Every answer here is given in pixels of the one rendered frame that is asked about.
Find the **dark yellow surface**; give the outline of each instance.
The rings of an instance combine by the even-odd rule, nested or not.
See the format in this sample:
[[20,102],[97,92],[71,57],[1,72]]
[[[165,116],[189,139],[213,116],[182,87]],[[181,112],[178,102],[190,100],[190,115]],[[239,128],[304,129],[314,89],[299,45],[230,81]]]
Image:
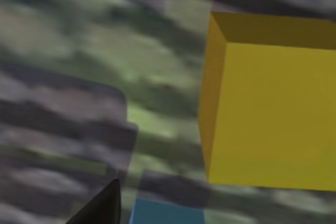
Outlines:
[[[208,181],[335,190],[336,51],[330,38],[316,41],[308,32],[336,34],[335,26],[265,15],[212,18],[222,33],[210,25],[199,113]],[[316,39],[313,46],[303,46],[300,30],[307,41]],[[221,76],[213,66],[223,67]]]

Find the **yellow square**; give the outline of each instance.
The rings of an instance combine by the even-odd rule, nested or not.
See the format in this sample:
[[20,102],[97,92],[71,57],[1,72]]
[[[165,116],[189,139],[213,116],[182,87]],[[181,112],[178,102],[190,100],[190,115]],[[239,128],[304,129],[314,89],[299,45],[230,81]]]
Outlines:
[[212,13],[198,124],[208,181],[336,190],[336,25]]

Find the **cube's top face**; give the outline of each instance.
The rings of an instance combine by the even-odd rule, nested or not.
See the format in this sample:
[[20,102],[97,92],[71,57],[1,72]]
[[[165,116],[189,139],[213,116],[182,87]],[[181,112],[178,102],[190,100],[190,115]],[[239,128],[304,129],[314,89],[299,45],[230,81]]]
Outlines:
[[336,24],[324,19],[213,12],[229,42],[336,49]]

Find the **blue cube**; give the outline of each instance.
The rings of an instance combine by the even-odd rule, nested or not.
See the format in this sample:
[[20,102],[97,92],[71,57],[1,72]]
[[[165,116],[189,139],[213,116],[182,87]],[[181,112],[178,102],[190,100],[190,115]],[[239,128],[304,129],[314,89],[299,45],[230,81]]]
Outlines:
[[204,212],[159,201],[137,198],[129,224],[205,224]]

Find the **cube's side face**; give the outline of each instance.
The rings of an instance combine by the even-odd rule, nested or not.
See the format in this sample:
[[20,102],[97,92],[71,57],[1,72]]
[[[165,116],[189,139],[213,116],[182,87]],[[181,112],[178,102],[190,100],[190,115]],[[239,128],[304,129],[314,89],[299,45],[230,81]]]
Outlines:
[[205,168],[211,162],[219,94],[224,71],[226,41],[215,18],[210,15],[205,61],[198,106],[198,127],[201,135]]
[[227,46],[209,182],[335,190],[336,51]]

